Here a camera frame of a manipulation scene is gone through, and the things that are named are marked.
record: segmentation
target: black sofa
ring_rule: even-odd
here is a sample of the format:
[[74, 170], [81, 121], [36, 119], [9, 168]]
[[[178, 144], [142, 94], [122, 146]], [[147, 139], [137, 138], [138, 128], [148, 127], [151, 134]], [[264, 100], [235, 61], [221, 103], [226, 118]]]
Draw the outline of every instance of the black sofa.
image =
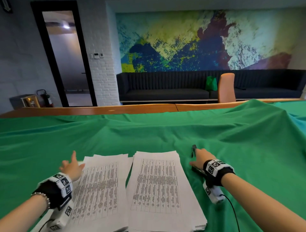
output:
[[217, 82], [223, 73], [235, 74], [236, 99], [299, 98], [306, 70], [261, 69], [117, 74], [119, 99], [128, 101], [212, 100], [217, 91], [206, 91], [208, 76]]

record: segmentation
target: black door frame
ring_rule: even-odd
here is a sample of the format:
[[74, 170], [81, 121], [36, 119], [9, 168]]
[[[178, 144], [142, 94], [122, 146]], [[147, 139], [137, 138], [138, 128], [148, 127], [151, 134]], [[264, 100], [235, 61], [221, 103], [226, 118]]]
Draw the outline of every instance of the black door frame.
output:
[[74, 23], [76, 26], [76, 33], [79, 39], [79, 44], [81, 48], [81, 54], [83, 58], [85, 74], [88, 82], [88, 88], [91, 96], [91, 101], [93, 106], [97, 106], [97, 100], [95, 98], [94, 85], [91, 78], [91, 72], [89, 68], [89, 62], [87, 58], [87, 52], [85, 47], [85, 41], [82, 32], [81, 20], [79, 15], [79, 10], [77, 7], [77, 1], [33, 1], [31, 2], [31, 7], [35, 17], [35, 21], [43, 41], [43, 46], [46, 51], [48, 62], [53, 74], [53, 78], [58, 90], [63, 107], [69, 107], [69, 103], [66, 97], [64, 85], [61, 79], [61, 75], [55, 60], [55, 55], [52, 49], [51, 41], [43, 18], [43, 11], [61, 11], [61, 10], [70, 10], [73, 13]]

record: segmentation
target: hand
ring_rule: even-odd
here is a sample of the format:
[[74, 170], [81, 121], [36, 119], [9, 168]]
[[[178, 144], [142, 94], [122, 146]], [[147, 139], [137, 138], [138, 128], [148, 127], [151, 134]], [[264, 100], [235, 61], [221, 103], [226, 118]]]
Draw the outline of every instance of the hand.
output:
[[62, 166], [59, 168], [62, 173], [67, 174], [72, 181], [76, 181], [80, 178], [82, 170], [85, 167], [85, 164], [79, 165], [77, 162], [77, 153], [73, 151], [71, 156], [71, 163], [68, 160], [63, 160]]
[[196, 161], [191, 161], [189, 164], [199, 169], [203, 169], [204, 163], [210, 159], [216, 159], [216, 157], [204, 148], [196, 149]]

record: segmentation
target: forearm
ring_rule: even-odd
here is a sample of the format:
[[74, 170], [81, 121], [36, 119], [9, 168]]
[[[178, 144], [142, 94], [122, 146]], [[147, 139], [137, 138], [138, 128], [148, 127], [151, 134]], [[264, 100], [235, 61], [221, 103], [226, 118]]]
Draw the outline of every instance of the forearm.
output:
[[46, 209], [43, 196], [32, 196], [0, 220], [0, 231], [26, 232]]
[[306, 231], [304, 219], [235, 174], [225, 174], [221, 183], [263, 231]]

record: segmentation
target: orange chair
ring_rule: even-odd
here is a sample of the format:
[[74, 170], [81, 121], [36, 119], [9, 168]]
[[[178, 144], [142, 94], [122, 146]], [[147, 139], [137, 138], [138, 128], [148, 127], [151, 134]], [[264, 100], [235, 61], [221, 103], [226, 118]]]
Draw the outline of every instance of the orange chair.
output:
[[235, 74], [224, 73], [221, 75], [218, 84], [218, 103], [235, 102], [236, 96], [234, 92]]

